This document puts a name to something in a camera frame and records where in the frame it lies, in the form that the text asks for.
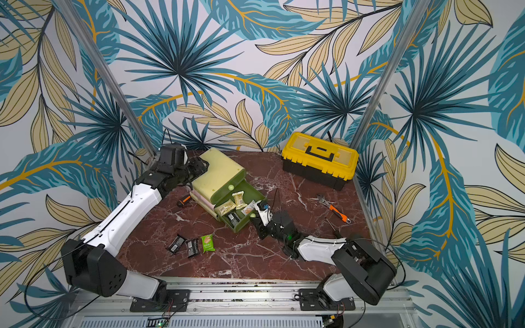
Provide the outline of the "black cookie packet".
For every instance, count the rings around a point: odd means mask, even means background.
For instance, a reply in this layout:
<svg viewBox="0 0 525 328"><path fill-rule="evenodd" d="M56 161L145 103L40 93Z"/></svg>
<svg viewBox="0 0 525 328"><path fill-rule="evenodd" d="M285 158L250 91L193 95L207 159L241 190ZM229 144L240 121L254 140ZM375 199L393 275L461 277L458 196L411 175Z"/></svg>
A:
<svg viewBox="0 0 525 328"><path fill-rule="evenodd" d="M171 254L176 254L178 251L181 250L181 248L185 245L187 239L180 236L180 235L176 235L175 239L172 241L172 243L167 247L167 250L171 253Z"/></svg>
<svg viewBox="0 0 525 328"><path fill-rule="evenodd" d="M241 221L240 217L238 216L238 214L235 211L233 211L231 213L228 213L226 217L228 218L228 220L229 220L229 222L230 222L230 224L231 224L231 226L233 228L236 228L239 225L240 221Z"/></svg>
<svg viewBox="0 0 525 328"><path fill-rule="evenodd" d="M188 239L185 244L187 246L187 258L192 258L200 254L198 239Z"/></svg>

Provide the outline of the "green drawer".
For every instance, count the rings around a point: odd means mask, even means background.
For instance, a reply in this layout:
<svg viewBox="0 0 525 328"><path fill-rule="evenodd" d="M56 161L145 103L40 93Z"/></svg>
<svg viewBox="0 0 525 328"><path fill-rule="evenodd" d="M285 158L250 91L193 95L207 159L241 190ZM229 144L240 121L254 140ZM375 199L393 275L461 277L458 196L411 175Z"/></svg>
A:
<svg viewBox="0 0 525 328"><path fill-rule="evenodd" d="M220 203L223 199L228 199L234 192L242 190L246 186L246 179L230 179L223 184L211 197L213 204Z"/></svg>

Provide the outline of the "green cookie packet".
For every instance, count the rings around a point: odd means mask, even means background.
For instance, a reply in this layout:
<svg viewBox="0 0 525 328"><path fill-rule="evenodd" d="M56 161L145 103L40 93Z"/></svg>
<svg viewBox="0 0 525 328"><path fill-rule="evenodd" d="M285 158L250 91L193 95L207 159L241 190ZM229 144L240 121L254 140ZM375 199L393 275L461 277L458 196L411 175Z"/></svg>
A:
<svg viewBox="0 0 525 328"><path fill-rule="evenodd" d="M201 237L202 241L202 251L204 253L215 251L215 246L213 242L213 235L205 235Z"/></svg>

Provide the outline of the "cream cookie packet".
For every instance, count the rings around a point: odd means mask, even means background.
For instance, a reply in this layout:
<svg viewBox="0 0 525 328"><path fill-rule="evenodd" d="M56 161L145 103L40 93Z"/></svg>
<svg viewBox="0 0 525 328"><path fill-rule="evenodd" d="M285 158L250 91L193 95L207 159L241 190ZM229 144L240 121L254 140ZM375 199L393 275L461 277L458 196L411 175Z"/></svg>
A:
<svg viewBox="0 0 525 328"><path fill-rule="evenodd" d="M237 210L244 209L247 206L246 202L243 199L244 193L245 193L244 191L238 191L232 194Z"/></svg>
<svg viewBox="0 0 525 328"><path fill-rule="evenodd" d="M231 211L235 210L237 205L231 201L225 202L222 205L219 205L215 208L216 213L219 216L225 216Z"/></svg>

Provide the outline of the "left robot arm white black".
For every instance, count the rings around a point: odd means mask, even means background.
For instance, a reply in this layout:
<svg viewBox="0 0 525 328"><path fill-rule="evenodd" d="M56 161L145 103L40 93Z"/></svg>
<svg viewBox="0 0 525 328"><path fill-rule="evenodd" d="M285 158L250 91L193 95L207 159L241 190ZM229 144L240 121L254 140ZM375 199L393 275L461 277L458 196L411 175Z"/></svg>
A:
<svg viewBox="0 0 525 328"><path fill-rule="evenodd" d="M128 196L83 238L65 242L61 257L66 281L101 297L120 295L167 303L166 283L128 270L117 255L128 236L165 196L189 187L209 163L190 157L180 143L161 146L150 169L135 180Z"/></svg>

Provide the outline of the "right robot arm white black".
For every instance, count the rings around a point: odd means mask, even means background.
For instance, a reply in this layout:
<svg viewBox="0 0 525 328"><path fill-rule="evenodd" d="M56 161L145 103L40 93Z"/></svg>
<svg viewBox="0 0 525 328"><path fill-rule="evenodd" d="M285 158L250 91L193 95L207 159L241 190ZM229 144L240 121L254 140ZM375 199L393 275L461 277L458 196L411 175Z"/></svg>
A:
<svg viewBox="0 0 525 328"><path fill-rule="evenodd" d="M296 298L303 311L354 308L354 299L376 306L395 278L395 266L368 240L322 239L299 232L289 214L275 214L269 209L249 215L261 239L268 236L282 244L282 251L294 260L321 262L335 266L339 272L319 283L303 288Z"/></svg>

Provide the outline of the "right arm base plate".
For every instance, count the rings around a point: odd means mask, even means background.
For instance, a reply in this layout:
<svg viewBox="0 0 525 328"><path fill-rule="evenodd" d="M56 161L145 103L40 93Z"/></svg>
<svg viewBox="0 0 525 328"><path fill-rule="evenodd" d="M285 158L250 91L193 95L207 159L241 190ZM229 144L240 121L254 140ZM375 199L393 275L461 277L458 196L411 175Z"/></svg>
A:
<svg viewBox="0 0 525 328"><path fill-rule="evenodd" d="M301 311L352 311L355 302L350 298L333 301L323 291L317 288L302 288L294 295L294 300L299 302Z"/></svg>

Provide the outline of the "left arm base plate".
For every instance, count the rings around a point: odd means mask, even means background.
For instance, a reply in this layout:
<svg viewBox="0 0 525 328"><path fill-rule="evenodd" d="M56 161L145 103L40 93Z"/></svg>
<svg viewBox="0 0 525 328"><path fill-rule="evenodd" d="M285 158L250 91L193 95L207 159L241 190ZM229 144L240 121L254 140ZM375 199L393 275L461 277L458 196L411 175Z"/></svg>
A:
<svg viewBox="0 0 525 328"><path fill-rule="evenodd" d="M153 299L133 298L130 312L185 312L189 303L190 290L166 290Z"/></svg>

